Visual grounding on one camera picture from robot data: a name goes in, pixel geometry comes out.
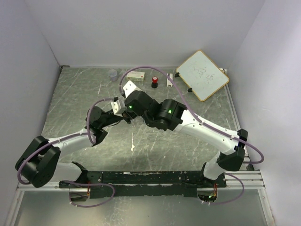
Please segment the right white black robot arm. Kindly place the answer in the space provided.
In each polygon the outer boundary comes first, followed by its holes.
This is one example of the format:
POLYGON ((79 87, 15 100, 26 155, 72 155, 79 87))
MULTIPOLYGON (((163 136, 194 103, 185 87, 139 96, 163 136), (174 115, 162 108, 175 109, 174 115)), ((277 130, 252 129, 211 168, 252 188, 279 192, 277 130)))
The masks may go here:
POLYGON ((143 91, 135 90, 126 95, 127 110, 141 116, 151 128, 170 130, 191 135, 218 149, 218 153, 202 168, 199 180, 210 187, 226 171, 240 170, 245 158, 248 132, 218 126, 191 113, 186 105, 172 99, 158 103, 143 91))

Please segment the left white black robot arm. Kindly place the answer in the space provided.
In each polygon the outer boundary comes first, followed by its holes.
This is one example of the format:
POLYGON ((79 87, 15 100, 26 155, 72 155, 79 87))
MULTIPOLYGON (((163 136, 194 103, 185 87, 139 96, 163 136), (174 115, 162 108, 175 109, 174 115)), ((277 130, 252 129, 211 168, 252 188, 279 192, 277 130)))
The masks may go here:
POLYGON ((135 117, 131 112, 115 115, 113 110, 105 112, 95 106, 88 111, 87 126, 82 130, 57 138, 35 137, 15 165, 19 182, 39 188, 49 181, 69 180, 77 188, 84 187, 88 182, 87 169, 75 161, 60 163, 60 159, 66 154, 100 144, 108 134, 105 127, 120 121, 130 124, 135 117))

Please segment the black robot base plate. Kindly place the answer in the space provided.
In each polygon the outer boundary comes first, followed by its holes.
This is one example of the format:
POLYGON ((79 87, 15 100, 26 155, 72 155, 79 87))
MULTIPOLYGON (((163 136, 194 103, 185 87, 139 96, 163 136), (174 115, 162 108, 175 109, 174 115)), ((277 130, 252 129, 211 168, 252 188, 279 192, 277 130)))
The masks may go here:
POLYGON ((212 181, 205 179, 201 171, 89 171, 79 183, 89 185, 79 186, 61 181, 59 188, 88 188, 90 198, 99 199, 112 194, 112 189, 104 184, 114 187, 115 197, 180 195, 194 198, 198 196, 199 188, 213 190, 215 184, 221 188, 226 187, 224 174, 212 181))

